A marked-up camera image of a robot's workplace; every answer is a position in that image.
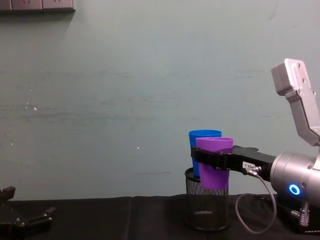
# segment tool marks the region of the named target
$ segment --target electrical socket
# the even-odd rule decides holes
[[[47,9],[74,9],[73,0],[42,0],[42,7],[44,10]]]
[[[0,0],[0,11],[10,11],[10,10],[12,10],[11,0]]]
[[[12,10],[42,10],[41,0],[11,0]]]

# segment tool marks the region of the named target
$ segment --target black wire mesh cup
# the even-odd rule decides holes
[[[185,222],[201,231],[221,231],[229,226],[229,189],[206,189],[195,178],[193,168],[185,171]]]

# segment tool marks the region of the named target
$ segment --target black tablecloth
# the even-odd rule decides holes
[[[50,231],[29,240],[319,240],[319,235],[294,232],[277,219],[266,233],[253,235],[235,213],[237,196],[229,196],[230,227],[221,232],[201,232],[184,223],[185,195],[118,197],[107,199],[10,202],[21,214],[34,216],[55,206]],[[240,213],[254,230],[272,217],[270,204],[252,196],[240,201]]]

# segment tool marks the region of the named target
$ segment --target cable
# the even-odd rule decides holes
[[[275,200],[275,196],[272,194],[272,190],[267,186],[267,184],[265,183],[265,181],[263,180],[263,178],[261,176],[259,176],[258,174],[255,174],[254,177],[260,179],[260,181],[263,183],[263,185],[266,187],[266,189],[268,190],[270,196],[271,196],[271,200],[272,200],[272,206],[273,206],[273,216],[272,216],[272,219],[269,223],[269,225],[260,230],[260,231],[253,231],[251,228],[248,227],[248,225],[245,224],[244,220],[242,219],[242,217],[240,216],[239,214],[239,208],[238,208],[238,205],[239,205],[239,201],[240,199],[243,197],[243,196],[252,196],[254,194],[251,194],[251,193],[246,193],[246,194],[242,194],[240,195],[236,201],[235,201],[235,213],[237,215],[237,217],[239,218],[240,222],[242,223],[242,225],[252,234],[262,234],[264,232],[266,232],[267,230],[269,230],[269,228],[274,224],[275,220],[276,220],[276,217],[277,217],[277,204],[276,204],[276,200]]]

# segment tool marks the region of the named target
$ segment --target purple cup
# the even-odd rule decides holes
[[[206,151],[216,152],[231,149],[234,139],[230,137],[199,137],[196,146]],[[229,170],[216,170],[212,166],[199,162],[201,186],[205,189],[227,189],[229,187]]]

